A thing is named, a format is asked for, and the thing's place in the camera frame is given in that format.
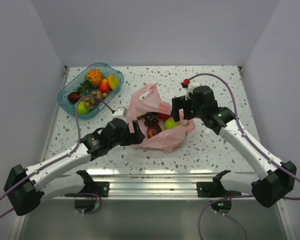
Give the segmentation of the dark toy grape bunch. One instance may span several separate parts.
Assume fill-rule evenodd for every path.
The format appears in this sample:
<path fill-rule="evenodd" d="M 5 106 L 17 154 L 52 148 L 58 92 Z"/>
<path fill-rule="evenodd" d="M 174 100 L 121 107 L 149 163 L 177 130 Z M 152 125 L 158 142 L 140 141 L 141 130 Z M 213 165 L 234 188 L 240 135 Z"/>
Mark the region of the dark toy grape bunch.
<path fill-rule="evenodd" d="M 156 112 L 148 112 L 143 116 L 143 118 L 146 127 L 155 125 L 159 122 L 159 117 Z"/>

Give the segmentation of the dark purple toy fruit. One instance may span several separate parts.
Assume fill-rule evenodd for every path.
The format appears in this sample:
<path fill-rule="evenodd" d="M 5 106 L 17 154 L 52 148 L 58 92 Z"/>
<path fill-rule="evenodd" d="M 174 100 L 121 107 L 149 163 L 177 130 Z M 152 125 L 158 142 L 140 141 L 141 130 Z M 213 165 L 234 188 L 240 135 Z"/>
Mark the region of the dark purple toy fruit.
<path fill-rule="evenodd" d="M 161 127 L 158 124 L 154 124 L 148 127 L 147 129 L 147 137 L 152 138 L 162 132 Z"/>

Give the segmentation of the pink plastic bag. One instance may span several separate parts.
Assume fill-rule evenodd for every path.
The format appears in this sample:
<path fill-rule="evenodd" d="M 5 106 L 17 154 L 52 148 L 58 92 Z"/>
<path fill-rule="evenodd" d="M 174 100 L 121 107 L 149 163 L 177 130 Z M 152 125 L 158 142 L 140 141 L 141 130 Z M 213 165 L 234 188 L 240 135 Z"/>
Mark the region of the pink plastic bag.
<path fill-rule="evenodd" d="M 171 111 L 172 106 L 161 99 L 157 86 L 153 83 L 145 85 L 132 95 L 127 112 L 127 122 L 132 124 L 133 120 L 138 121 L 140 130 L 145 135 L 145 139 L 140 144 L 140 147 L 172 152 L 181 146 L 186 136 L 195 129 L 195 122 L 193 120 L 184 120 L 182 111 L 179 111 L 180 122 L 178 126 L 165 129 L 165 121 L 160 119 L 158 125 L 162 131 L 150 138 L 147 134 L 148 127 L 144 124 L 145 119 L 140 118 L 149 112 L 170 115 Z"/>

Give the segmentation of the red toy strawberry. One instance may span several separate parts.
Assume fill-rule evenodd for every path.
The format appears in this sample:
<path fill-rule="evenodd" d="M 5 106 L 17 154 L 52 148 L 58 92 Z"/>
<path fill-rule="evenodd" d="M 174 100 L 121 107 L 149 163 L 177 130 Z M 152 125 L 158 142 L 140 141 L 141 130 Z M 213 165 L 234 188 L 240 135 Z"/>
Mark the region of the red toy strawberry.
<path fill-rule="evenodd" d="M 157 116 L 160 120 L 164 122 L 171 117 L 169 114 L 160 113 L 160 112 L 157 113 Z"/>

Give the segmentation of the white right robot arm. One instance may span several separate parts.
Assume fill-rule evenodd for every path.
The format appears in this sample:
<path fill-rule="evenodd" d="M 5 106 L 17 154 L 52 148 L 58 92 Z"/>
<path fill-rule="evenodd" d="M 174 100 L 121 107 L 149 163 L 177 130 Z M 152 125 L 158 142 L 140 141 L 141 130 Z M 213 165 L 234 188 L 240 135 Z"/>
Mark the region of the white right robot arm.
<path fill-rule="evenodd" d="M 214 93 L 208 86 L 192 87 L 186 95 L 172 98 L 171 116 L 180 119 L 200 119 L 216 135 L 226 140 L 249 163 L 257 180 L 226 170 L 214 177 L 212 190 L 218 196 L 229 191 L 251 194 L 258 203 L 269 208 L 290 193 L 295 184 L 297 167 L 291 161 L 283 162 L 256 142 L 240 126 L 228 107 L 218 106 Z"/>

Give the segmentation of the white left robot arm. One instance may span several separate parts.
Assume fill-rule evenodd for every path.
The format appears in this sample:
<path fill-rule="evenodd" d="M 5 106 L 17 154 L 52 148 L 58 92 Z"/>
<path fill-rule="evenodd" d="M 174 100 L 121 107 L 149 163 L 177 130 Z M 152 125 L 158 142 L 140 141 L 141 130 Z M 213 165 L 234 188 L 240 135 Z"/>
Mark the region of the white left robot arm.
<path fill-rule="evenodd" d="M 130 130 L 128 123 L 115 118 L 49 160 L 26 168 L 20 164 L 11 168 L 3 190 L 14 212 L 18 216 L 26 215 L 41 202 L 57 196 L 92 195 L 94 182 L 87 171 L 79 170 L 68 176 L 64 173 L 108 154 L 116 146 L 141 144 L 145 136 L 136 120 L 132 125 Z"/>

